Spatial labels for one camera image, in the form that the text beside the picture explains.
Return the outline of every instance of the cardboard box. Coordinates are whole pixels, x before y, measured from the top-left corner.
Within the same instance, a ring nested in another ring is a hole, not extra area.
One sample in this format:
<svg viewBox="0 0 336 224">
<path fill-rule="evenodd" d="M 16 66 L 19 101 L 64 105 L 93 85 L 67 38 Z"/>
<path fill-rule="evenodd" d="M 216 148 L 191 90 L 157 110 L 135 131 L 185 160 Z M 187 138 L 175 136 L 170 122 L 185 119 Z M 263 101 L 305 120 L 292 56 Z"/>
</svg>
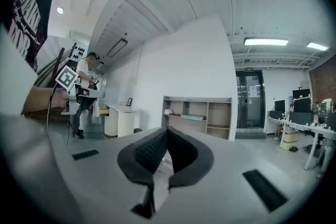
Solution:
<svg viewBox="0 0 336 224">
<path fill-rule="evenodd" d="M 299 135 L 296 134 L 285 134 L 285 137 L 283 138 L 285 142 L 296 142 L 299 139 Z"/>
<path fill-rule="evenodd" d="M 285 151 L 289 150 L 291 147 L 296 146 L 296 142 L 283 142 L 283 144 L 281 145 L 281 148 L 283 148 Z"/>
</svg>

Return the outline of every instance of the ceiling light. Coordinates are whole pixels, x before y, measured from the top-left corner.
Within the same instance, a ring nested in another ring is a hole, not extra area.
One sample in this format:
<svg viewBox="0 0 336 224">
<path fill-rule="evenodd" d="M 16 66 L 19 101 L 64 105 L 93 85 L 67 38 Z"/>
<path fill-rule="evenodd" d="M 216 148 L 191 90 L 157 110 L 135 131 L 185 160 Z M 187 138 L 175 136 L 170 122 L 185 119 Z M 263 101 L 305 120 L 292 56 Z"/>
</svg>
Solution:
<svg viewBox="0 0 336 224">
<path fill-rule="evenodd" d="M 316 44 L 316 43 L 313 43 L 313 42 L 309 43 L 307 45 L 307 47 L 308 48 L 314 48 L 314 49 L 317 49 L 317 50 L 326 50 L 326 49 L 328 49 L 328 47 L 325 47 L 325 46 L 322 46 L 322 45 L 319 45 L 319 44 Z"/>
<path fill-rule="evenodd" d="M 63 8 L 58 7 L 58 8 L 57 8 L 57 12 L 58 12 L 59 14 L 63 14 Z"/>
<path fill-rule="evenodd" d="M 276 39 L 276 38 L 245 38 L 244 45 L 287 45 L 288 40 L 286 39 Z"/>
<path fill-rule="evenodd" d="M 97 65 L 97 69 L 100 69 L 102 66 L 104 65 L 104 63 L 103 62 L 99 62 L 99 64 Z"/>
<path fill-rule="evenodd" d="M 123 47 L 127 45 L 128 41 L 126 39 L 121 38 L 113 47 L 110 49 L 107 54 L 108 57 L 112 58 L 116 55 Z"/>
</svg>

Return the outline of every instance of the computer monitor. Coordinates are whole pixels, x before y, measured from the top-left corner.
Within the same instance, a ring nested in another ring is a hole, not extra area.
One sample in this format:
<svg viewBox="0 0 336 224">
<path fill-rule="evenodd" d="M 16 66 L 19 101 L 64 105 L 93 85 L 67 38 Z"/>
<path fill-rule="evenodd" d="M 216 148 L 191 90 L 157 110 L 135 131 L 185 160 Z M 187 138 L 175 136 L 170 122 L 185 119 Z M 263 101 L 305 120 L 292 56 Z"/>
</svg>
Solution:
<svg viewBox="0 0 336 224">
<path fill-rule="evenodd" d="M 310 94 L 310 90 L 309 89 L 305 89 L 305 90 L 296 90 L 293 91 L 293 98 L 294 99 L 299 99 L 300 95 L 302 95 L 302 97 L 307 97 Z"/>
<path fill-rule="evenodd" d="M 274 110 L 271 110 L 269 112 L 269 116 L 273 119 L 281 119 L 282 120 L 282 112 L 281 111 L 274 111 Z"/>
<path fill-rule="evenodd" d="M 327 127 L 336 131 L 336 113 L 329 113 L 327 117 Z"/>
<path fill-rule="evenodd" d="M 294 101 L 294 112 L 302 112 L 302 113 L 311 112 L 310 98 L 295 100 Z"/>
<path fill-rule="evenodd" d="M 274 102 L 274 110 L 275 111 L 281 111 L 282 113 L 285 112 L 285 101 L 280 100 L 280 101 L 275 101 Z"/>
<path fill-rule="evenodd" d="M 289 121 L 301 125 L 310 125 L 312 123 L 311 113 L 289 112 Z"/>
</svg>

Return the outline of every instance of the wooden shelf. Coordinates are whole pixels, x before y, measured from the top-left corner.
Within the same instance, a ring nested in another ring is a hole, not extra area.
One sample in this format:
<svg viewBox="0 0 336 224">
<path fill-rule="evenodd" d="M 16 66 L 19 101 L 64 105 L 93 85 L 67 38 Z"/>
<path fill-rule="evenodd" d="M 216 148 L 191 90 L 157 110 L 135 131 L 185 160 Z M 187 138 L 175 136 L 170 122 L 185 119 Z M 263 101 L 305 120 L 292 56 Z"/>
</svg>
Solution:
<svg viewBox="0 0 336 224">
<path fill-rule="evenodd" d="M 231 98 L 185 98 L 185 97 L 167 97 L 164 96 L 163 101 L 176 101 L 176 102 L 197 102 L 197 103 L 229 103 Z"/>
<path fill-rule="evenodd" d="M 212 129 L 230 130 L 230 126 L 227 125 L 208 124 L 207 127 Z"/>
<path fill-rule="evenodd" d="M 180 116 L 175 116 L 175 115 L 170 115 L 170 114 L 162 114 L 162 115 L 165 115 L 165 116 L 168 116 L 168 117 L 171 117 L 171 118 L 179 118 L 181 120 L 187 120 L 187 121 L 197 121 L 197 120 L 192 120 L 192 119 L 184 119 L 184 118 L 181 118 Z"/>
</svg>

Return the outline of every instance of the shelving unit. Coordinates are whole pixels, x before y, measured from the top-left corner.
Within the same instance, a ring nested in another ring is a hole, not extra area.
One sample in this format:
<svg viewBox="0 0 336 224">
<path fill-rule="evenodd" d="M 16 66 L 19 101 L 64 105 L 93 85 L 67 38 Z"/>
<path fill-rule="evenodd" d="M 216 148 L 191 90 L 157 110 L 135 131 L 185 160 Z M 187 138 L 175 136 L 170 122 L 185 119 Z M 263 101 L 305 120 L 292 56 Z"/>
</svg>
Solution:
<svg viewBox="0 0 336 224">
<path fill-rule="evenodd" d="M 228 139 L 232 114 L 231 98 L 163 97 L 162 126 L 173 126 Z M 184 119 L 165 114 L 171 109 L 178 114 L 202 115 L 203 120 Z"/>
</svg>

